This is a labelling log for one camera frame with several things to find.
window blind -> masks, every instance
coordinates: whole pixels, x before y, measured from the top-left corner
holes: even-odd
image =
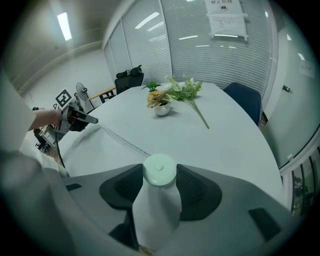
[[[110,47],[110,43],[109,41],[106,43],[106,46],[104,48],[104,56],[106,59],[106,64],[108,66],[112,81],[115,82],[116,80],[116,75],[117,75],[117,68],[116,68],[116,64],[115,64],[115,60],[114,57],[112,55],[112,51],[111,51],[111,47]]]
[[[243,37],[212,38],[204,0],[161,0],[161,3],[172,72],[177,80],[185,74],[220,88],[238,82],[264,94],[271,67],[272,38],[262,0],[240,1],[242,11],[248,14],[247,41]]]
[[[142,84],[166,82],[172,69],[159,1],[136,0],[123,15],[122,25],[132,67],[142,65]]]
[[[111,46],[111,51],[117,72],[121,73],[126,70],[130,70],[131,63],[128,55],[121,21],[119,21],[118,24],[115,26],[110,36],[109,43]]]

blue chair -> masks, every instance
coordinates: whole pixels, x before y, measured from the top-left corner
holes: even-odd
[[[260,124],[262,102],[259,92],[237,82],[230,83],[223,90],[243,108],[257,126]]]

desk leg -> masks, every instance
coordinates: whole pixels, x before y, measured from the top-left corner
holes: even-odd
[[[103,97],[102,95],[100,95],[99,98],[100,98],[102,104],[106,102],[106,101],[104,100],[104,97]]]

standing fan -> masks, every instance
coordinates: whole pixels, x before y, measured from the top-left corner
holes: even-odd
[[[89,99],[88,94],[87,94],[88,89],[86,87],[84,87],[84,85],[82,83],[77,82],[76,86],[75,86],[75,90],[76,90],[77,95],[74,95],[74,96],[76,96],[76,97],[79,96],[79,98],[85,102],[85,108],[87,108],[87,100]],[[91,106],[93,107],[93,109],[95,109],[92,102],[90,100],[89,100],[89,102],[90,102]]]

flower pot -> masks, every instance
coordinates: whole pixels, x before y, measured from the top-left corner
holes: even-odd
[[[167,104],[163,105],[163,106],[156,106],[153,108],[154,113],[158,116],[165,116],[166,114],[169,113],[171,108],[171,104],[170,102],[168,102]]]
[[[153,97],[151,94],[156,94],[156,95],[158,95],[158,94],[160,94],[160,93],[162,93],[162,92],[163,92],[163,90],[149,91],[148,97],[146,98],[147,102],[149,103],[149,102],[151,101],[151,99],[152,99],[152,97]]]

